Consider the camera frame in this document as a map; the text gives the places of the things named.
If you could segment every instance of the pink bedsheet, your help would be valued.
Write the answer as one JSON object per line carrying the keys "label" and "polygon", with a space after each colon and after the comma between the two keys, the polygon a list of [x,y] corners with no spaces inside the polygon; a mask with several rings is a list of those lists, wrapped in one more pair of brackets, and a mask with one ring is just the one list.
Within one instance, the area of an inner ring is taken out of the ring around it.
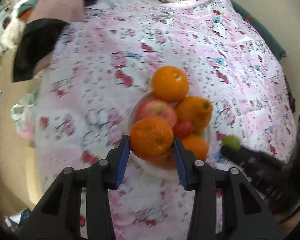
{"label": "pink bedsheet", "polygon": [[[157,6],[99,0],[86,10],[85,23],[64,30],[52,62],[42,79],[36,119],[44,189],[63,168],[88,167],[118,145],[129,132],[131,108],[165,65],[183,69],[189,93],[214,105],[207,160],[213,167],[234,166],[218,153],[227,134],[280,160],[290,157],[295,124],[282,68],[229,0]],[[130,160],[124,183],[109,192],[117,239],[185,239],[193,198],[194,192],[149,175]],[[218,211],[216,231],[220,220]]]}

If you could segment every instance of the screw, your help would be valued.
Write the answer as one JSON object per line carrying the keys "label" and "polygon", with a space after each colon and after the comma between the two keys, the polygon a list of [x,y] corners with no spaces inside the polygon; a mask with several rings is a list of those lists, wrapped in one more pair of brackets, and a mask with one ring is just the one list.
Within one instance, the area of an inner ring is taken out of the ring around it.
{"label": "screw", "polygon": [[201,167],[201,166],[204,165],[204,162],[201,161],[201,160],[196,160],[196,161],[194,162],[194,165]]}
{"label": "screw", "polygon": [[230,169],[230,172],[231,172],[232,174],[234,174],[234,175],[237,175],[237,174],[239,174],[239,169],[237,169],[237,168],[231,168],[231,169]]}
{"label": "screw", "polygon": [[102,159],[99,161],[100,166],[106,166],[108,164],[108,161],[106,159]]}
{"label": "screw", "polygon": [[64,174],[70,174],[72,172],[72,168],[71,167],[66,167],[63,169],[63,173]]}
{"label": "screw", "polygon": [[254,157],[251,157],[251,158],[248,160],[248,162],[249,162],[249,163],[254,163],[255,160],[256,160],[256,159],[255,159]]}

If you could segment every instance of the washing machine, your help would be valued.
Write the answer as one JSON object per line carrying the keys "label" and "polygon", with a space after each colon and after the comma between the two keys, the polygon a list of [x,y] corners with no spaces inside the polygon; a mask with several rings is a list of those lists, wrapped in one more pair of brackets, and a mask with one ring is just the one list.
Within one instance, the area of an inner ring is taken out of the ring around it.
{"label": "washing machine", "polygon": [[12,10],[7,6],[0,8],[0,49],[5,51],[7,48],[1,43],[3,31],[7,28],[12,19]]}

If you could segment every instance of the red apple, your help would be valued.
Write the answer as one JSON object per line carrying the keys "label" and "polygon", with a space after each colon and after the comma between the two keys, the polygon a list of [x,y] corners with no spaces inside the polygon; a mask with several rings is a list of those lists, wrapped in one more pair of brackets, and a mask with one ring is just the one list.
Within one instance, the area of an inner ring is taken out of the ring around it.
{"label": "red apple", "polygon": [[136,109],[134,122],[147,117],[158,117],[166,120],[171,128],[177,123],[177,113],[172,106],[159,99],[141,103]]}
{"label": "red apple", "polygon": [[193,125],[190,121],[177,122],[173,128],[173,136],[184,138],[193,132]]}

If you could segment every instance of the pink cloth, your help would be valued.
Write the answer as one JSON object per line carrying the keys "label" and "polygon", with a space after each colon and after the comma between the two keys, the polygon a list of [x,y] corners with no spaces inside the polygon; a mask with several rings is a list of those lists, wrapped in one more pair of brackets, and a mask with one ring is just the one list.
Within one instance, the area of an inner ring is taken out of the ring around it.
{"label": "pink cloth", "polygon": [[[133,105],[165,65],[183,69],[189,93],[214,105],[207,160],[212,167],[234,166],[218,153],[227,134],[279,160],[290,158],[296,133],[282,68],[229,0],[156,7],[99,0],[94,8],[86,10],[85,23],[64,30],[42,79],[35,143],[44,189],[66,166],[89,167],[118,145],[129,133]],[[193,199],[194,192],[130,160],[120,189],[109,191],[117,239],[186,239]],[[219,231],[219,209],[217,214]]]}
{"label": "pink cloth", "polygon": [[39,0],[28,18],[28,23],[43,18],[65,22],[83,21],[84,2],[83,0]]}

